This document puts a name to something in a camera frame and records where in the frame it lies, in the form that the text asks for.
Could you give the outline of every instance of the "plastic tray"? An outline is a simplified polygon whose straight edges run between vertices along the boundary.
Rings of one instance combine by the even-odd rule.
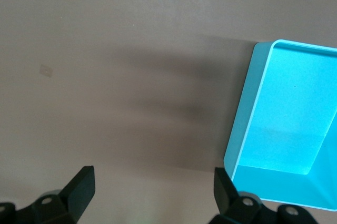
[[[255,45],[224,164],[239,191],[337,210],[337,49]]]

